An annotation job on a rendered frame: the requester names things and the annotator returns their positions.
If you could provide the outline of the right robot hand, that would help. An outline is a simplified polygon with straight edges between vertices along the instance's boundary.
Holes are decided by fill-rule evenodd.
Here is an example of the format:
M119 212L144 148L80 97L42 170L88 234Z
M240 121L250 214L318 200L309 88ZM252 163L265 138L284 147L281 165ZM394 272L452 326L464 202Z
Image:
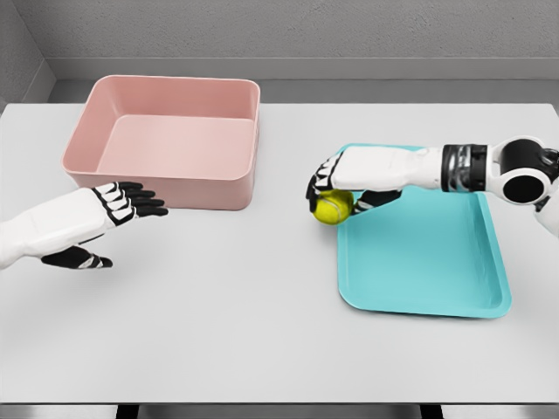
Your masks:
M360 191L350 214L358 215L398 199L405 185L405 165L411 151L401 148L350 146L325 160L307 186L309 210L328 191Z

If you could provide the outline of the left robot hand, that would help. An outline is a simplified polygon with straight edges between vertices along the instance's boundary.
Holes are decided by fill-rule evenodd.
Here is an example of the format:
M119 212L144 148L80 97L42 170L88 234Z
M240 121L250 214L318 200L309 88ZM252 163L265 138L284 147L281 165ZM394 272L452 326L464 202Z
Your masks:
M82 244L137 218L168 213L165 202L138 182L80 188L24 213L31 222L24 239L25 254L43 264L72 270L110 268L110 258L92 253Z

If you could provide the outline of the yellow tennis ball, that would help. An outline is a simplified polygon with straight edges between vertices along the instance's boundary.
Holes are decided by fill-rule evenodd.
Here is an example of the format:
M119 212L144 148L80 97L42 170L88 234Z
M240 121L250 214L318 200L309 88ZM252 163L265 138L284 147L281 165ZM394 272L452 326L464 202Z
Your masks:
M321 192L316 199L314 217L321 223L337 225L351 214L354 196L350 191L333 189Z

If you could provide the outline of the blue rectangular tray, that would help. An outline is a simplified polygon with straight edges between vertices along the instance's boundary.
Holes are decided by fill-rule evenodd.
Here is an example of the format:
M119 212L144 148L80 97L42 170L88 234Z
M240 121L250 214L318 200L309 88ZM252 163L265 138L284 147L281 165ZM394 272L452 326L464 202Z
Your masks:
M512 305L485 195L407 187L337 228L342 298L367 311L495 319Z

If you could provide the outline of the pink rectangular basket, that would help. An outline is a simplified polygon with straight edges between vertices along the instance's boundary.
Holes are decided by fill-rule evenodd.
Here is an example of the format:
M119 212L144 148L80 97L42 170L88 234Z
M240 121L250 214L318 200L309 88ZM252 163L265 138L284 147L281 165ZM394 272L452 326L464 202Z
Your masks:
M61 165L80 187L138 182L172 209L242 210L259 105L249 79L109 75L93 85Z

